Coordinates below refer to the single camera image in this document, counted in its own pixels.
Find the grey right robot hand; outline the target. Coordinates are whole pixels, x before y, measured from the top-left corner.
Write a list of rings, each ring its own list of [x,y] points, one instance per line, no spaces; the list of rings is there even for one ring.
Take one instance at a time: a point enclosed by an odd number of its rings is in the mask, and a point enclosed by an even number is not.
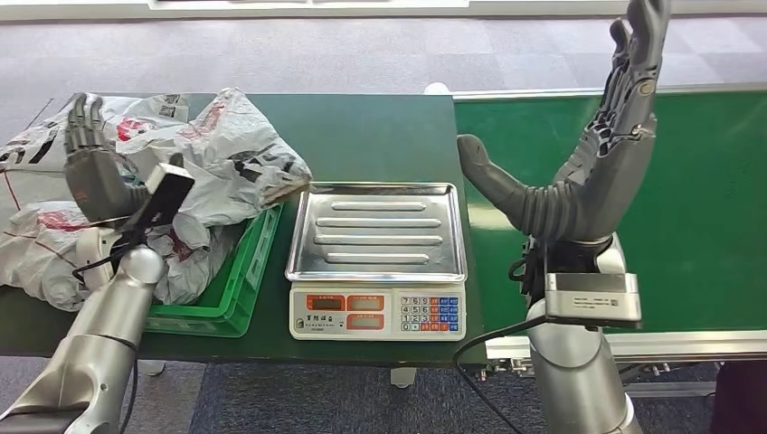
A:
[[[482,141],[457,138],[464,176],[525,235],[595,242],[611,236],[647,172],[656,138],[653,113],[669,1],[630,1],[610,26],[615,50],[599,107],[545,186],[522,183],[493,163]]]

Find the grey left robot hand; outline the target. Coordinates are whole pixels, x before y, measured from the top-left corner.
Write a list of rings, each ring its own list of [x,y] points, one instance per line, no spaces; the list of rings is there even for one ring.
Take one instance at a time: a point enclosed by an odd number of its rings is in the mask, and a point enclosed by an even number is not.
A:
[[[101,116],[102,98],[85,93],[72,99],[64,129],[64,177],[71,195],[90,222],[127,218],[149,197],[144,185],[128,183],[109,147]]]

